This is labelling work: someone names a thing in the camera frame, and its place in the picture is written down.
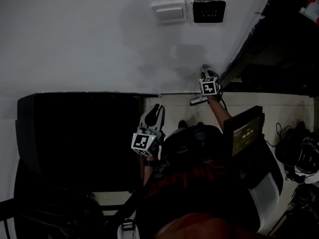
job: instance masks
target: tiled floor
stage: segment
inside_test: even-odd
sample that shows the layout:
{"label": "tiled floor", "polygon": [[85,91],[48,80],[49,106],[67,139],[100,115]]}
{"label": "tiled floor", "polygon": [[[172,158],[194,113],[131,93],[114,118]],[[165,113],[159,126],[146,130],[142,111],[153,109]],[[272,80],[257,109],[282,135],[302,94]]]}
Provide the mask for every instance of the tiled floor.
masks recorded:
{"label": "tiled floor", "polygon": [[[165,124],[163,131],[166,135],[170,135],[177,129],[180,120],[187,121],[189,126],[196,125],[201,121],[204,124],[219,127],[208,104],[189,106],[190,100],[197,97],[197,95],[166,95],[161,98],[146,99],[145,105],[146,108],[156,103],[165,106]],[[314,100],[309,97],[266,93],[224,93],[223,99],[232,116],[246,111],[255,105],[262,106],[265,113],[263,133],[265,134],[265,139],[272,145],[278,141],[276,134],[276,123],[278,122],[284,128],[287,125],[295,127],[298,122],[304,121],[308,129],[313,129]],[[279,163],[279,166],[282,175],[285,176],[282,164]],[[272,220],[262,233],[266,234],[282,216],[284,211],[289,208],[288,203],[291,201],[291,196],[296,187],[297,183],[284,180],[280,202],[274,211]],[[96,194],[100,205],[123,204],[129,196],[130,194],[128,192]],[[114,211],[105,213],[105,215],[113,214]]]}

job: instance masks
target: white wall switch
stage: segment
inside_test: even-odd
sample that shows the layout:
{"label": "white wall switch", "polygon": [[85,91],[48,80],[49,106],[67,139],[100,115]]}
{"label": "white wall switch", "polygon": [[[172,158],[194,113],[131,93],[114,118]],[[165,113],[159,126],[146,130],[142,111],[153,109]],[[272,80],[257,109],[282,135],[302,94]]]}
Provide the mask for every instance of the white wall switch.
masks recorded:
{"label": "white wall switch", "polygon": [[187,21],[186,4],[184,0],[154,2],[151,8],[158,24]]}

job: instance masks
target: shoe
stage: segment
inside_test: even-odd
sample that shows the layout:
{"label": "shoe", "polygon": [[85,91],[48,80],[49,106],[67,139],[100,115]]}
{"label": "shoe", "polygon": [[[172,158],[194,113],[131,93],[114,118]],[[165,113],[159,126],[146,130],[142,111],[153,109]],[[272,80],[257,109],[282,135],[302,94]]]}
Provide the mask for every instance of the shoe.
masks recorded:
{"label": "shoe", "polygon": [[179,123],[178,123],[178,128],[188,128],[186,122],[184,120],[181,120]]}

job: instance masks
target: black switch plate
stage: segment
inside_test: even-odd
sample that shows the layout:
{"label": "black switch plate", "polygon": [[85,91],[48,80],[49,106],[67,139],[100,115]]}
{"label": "black switch plate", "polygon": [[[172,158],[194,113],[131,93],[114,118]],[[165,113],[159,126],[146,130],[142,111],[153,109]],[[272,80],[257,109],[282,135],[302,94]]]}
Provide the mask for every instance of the black switch plate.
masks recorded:
{"label": "black switch plate", "polygon": [[195,23],[223,22],[226,2],[221,0],[195,0],[193,13]]}

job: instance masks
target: wrist watch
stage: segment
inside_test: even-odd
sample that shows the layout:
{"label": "wrist watch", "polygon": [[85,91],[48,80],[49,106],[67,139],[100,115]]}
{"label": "wrist watch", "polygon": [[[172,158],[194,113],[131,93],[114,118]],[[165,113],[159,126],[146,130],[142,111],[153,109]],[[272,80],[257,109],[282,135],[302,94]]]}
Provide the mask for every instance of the wrist watch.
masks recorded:
{"label": "wrist watch", "polygon": [[144,160],[144,166],[149,166],[149,167],[156,167],[157,166],[157,161],[156,160]]}

